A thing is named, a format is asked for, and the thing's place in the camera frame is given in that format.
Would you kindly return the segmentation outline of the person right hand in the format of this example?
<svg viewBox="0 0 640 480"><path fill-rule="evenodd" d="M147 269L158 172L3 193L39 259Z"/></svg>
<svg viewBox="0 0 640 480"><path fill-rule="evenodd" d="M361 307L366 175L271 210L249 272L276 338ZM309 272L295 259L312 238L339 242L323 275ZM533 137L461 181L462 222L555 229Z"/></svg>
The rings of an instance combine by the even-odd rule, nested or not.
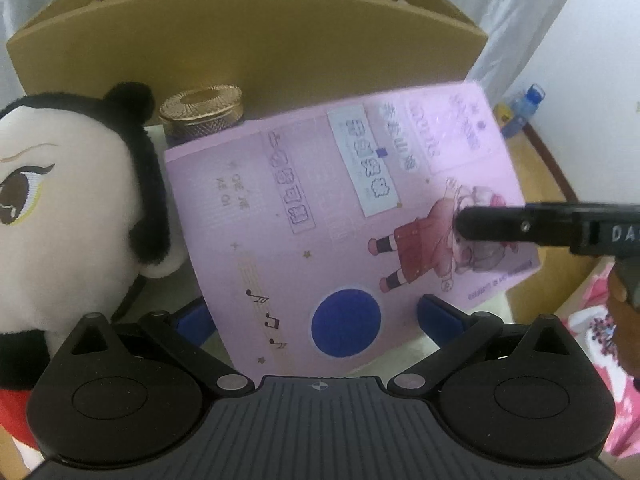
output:
<svg viewBox="0 0 640 480"><path fill-rule="evenodd" d="M639 312L627 301L626 287L617 273L617 264L608 274L608 313L615 324L613 336L618 362L630 376L638 377L640 370Z"/></svg>

